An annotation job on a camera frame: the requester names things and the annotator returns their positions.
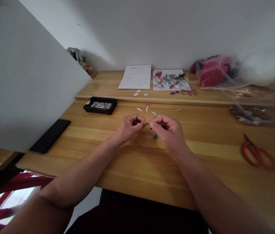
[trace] hand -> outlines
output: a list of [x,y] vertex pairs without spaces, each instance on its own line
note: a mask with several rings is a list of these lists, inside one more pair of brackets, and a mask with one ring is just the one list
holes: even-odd
[[150,122],[150,127],[160,137],[170,155],[178,157],[191,152],[185,142],[183,129],[179,121],[166,115],[160,115]]
[[122,119],[121,124],[118,126],[115,134],[111,138],[116,143],[123,145],[146,125],[147,122],[145,118],[138,114],[126,116]]

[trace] scissors handle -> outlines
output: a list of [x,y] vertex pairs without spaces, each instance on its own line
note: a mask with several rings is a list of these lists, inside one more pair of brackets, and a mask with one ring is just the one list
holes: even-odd
[[[246,153],[246,148],[248,148],[251,151],[251,153],[253,154],[253,156],[256,158],[257,163],[255,163],[252,160],[250,160],[250,158],[248,157],[248,155]],[[271,166],[267,165],[264,162],[261,153],[265,154],[265,156],[267,158],[269,158],[269,160],[272,163]],[[246,141],[243,144],[243,146],[242,146],[242,154],[243,154],[244,158],[247,160],[247,162],[249,162],[251,165],[253,165],[255,167],[264,167],[264,168],[266,168],[268,170],[275,171],[275,159],[273,158],[272,155],[270,155],[264,149],[259,149],[257,146],[250,145],[250,142]]]
[[[253,154],[253,156],[256,158],[257,163],[253,162],[247,155],[246,153],[246,148],[248,148],[251,153]],[[255,166],[255,167],[261,167],[261,161],[259,159],[259,157],[257,156],[257,152],[255,150],[255,148],[253,146],[250,145],[250,142],[246,141],[243,145],[242,145],[242,155],[244,156],[244,158],[247,160],[247,162],[249,162],[251,165]]]

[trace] scissors blade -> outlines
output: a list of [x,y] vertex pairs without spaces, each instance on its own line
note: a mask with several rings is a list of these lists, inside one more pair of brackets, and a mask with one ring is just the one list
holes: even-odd
[[248,141],[250,143],[251,146],[254,146],[255,144],[249,139],[249,137],[246,135],[246,133],[244,133],[244,136],[246,138],[246,141]]

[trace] craft paper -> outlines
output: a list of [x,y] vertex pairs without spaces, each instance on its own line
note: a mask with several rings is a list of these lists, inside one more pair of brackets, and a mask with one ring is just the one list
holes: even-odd
[[151,65],[127,66],[118,89],[151,89]]
[[[162,72],[162,75],[160,78],[158,77],[155,77],[155,74],[157,72]],[[154,86],[154,91],[177,91],[177,90],[189,90],[190,89],[190,86],[189,86],[189,80],[188,78],[184,79],[184,80],[181,80],[179,84],[177,84],[177,87],[178,88],[172,88],[170,89],[170,85],[167,84],[166,80],[164,80],[162,82],[162,85],[164,87],[161,87],[160,85],[157,85],[161,79],[163,79],[166,74],[167,75],[170,75],[170,74],[175,74],[176,76],[179,76],[180,73],[183,73],[183,70],[182,69],[176,69],[176,70],[154,70],[153,71],[153,86]]]

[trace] pink plastic bag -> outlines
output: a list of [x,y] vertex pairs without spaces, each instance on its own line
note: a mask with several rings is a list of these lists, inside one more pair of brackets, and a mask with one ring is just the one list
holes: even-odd
[[230,56],[217,55],[195,61],[191,71],[196,73],[201,88],[232,89],[248,85],[240,79],[238,68],[239,64],[232,61]]

